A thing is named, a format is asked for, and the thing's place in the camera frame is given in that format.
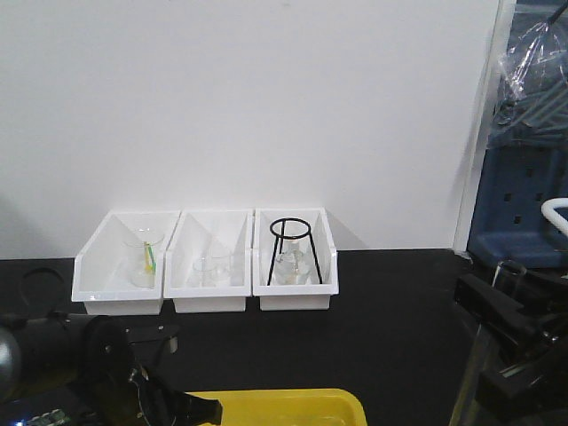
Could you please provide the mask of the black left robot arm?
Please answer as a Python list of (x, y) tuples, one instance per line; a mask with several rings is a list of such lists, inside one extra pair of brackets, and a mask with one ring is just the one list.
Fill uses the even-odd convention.
[(171, 388), (154, 372), (177, 325), (129, 327), (119, 317), (1, 312), (1, 401), (70, 389), (105, 425), (218, 425), (223, 406)]

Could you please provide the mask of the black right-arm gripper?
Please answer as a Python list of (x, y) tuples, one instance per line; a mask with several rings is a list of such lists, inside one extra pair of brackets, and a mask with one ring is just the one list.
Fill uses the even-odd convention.
[[(526, 268), (507, 296), (473, 274), (460, 276), (454, 301), (500, 344), (505, 357), (540, 355), (567, 337), (567, 280)], [(567, 408), (567, 357), (548, 353), (479, 374), (476, 401), (500, 421)]]

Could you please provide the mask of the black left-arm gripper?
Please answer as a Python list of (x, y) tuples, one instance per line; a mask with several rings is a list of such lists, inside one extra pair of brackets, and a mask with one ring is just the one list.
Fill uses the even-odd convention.
[(89, 322), (82, 355), (82, 398), (106, 425), (219, 425), (222, 404), (173, 390), (138, 362), (122, 323)]

